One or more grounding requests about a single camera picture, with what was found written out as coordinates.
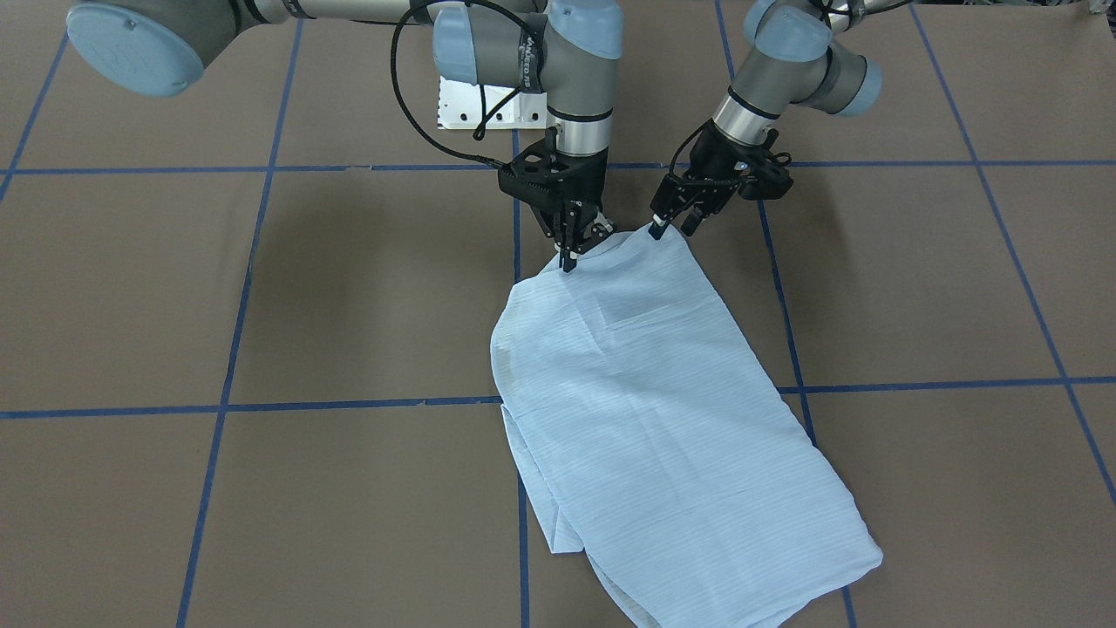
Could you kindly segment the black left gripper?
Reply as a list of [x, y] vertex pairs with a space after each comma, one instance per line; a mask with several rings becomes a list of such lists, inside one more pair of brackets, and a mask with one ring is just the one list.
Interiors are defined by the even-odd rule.
[[693, 131], [670, 161], [650, 200], [650, 236], [661, 240], [667, 228], [687, 210], [682, 234], [694, 236], [706, 219], [725, 206], [730, 196], [745, 201], [782, 199], [793, 186], [792, 156], [775, 154], [779, 131], [764, 127], [757, 146], [730, 138], [712, 119]]

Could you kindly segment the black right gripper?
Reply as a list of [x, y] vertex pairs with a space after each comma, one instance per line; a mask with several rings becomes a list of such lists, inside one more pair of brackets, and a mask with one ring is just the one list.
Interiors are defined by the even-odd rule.
[[575, 257], [588, 255], [616, 230], [610, 220], [596, 220], [602, 214], [607, 163], [608, 148], [573, 156], [529, 146], [499, 168], [500, 190], [527, 204], [539, 226], [558, 229], [562, 273], [577, 265]]

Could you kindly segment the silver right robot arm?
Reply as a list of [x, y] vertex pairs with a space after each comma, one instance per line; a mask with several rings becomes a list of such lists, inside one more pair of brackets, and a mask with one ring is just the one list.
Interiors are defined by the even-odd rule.
[[[75, 1], [65, 16], [94, 71], [147, 97], [182, 94], [249, 31], [289, 23], [372, 35], [402, 118], [448, 158], [493, 170], [503, 194], [533, 212], [561, 270], [613, 235], [602, 196], [624, 39], [614, 1]], [[405, 100], [403, 40], [419, 31], [440, 79], [506, 91], [480, 97], [475, 138], [527, 95], [545, 100], [541, 138], [513, 158], [436, 141]]]

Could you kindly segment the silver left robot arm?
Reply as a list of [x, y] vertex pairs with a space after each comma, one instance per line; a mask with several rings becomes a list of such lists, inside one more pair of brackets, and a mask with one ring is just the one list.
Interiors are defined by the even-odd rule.
[[793, 186], [790, 154], [778, 154], [777, 122], [801, 106], [841, 118], [860, 116], [881, 97], [881, 67], [853, 54], [838, 35], [902, 7], [899, 1], [758, 1], [743, 35], [751, 48], [712, 116], [680, 144], [675, 163], [650, 203], [650, 235], [660, 239], [682, 218], [692, 236], [725, 209], [782, 199]]

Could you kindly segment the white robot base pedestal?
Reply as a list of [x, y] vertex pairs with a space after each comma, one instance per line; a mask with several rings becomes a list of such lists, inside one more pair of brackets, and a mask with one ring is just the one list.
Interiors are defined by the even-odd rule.
[[472, 131], [489, 116], [489, 131], [542, 131], [547, 124], [546, 94], [514, 94], [510, 87], [439, 80], [439, 131]]

